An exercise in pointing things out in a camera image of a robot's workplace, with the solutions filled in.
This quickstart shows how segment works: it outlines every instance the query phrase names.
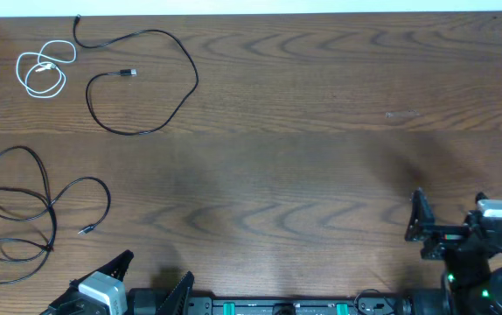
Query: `wooden table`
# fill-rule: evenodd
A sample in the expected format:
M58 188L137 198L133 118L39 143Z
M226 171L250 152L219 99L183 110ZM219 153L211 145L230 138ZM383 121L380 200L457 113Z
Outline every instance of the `wooden table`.
M105 195L89 183L67 192L55 206L54 253L31 279L0 286L0 314L41 312L69 280L125 249L136 256L128 288L171 287L187 270L196 290L218 296L436 286L443 265L403 241L410 193L423 187L448 224L462 222L478 191L502 199L502 13L84 17L88 43L161 28L195 59L196 93L167 127L135 137L92 120L87 81L136 68L137 77L96 82L92 96L108 125L145 129L192 86L190 64L159 35L79 48L78 61L62 66L62 93L32 99L17 83L16 57L72 40L72 23L0 18L0 151L33 148L53 195L98 177L112 207L93 233L77 235L99 218ZM65 46L48 53L69 56ZM40 191L41 178L32 159L10 154L0 185ZM40 209L17 195L0 200L20 215ZM0 237L41 242L37 230L49 234L48 216L0 220ZM37 263L0 263L0 280Z

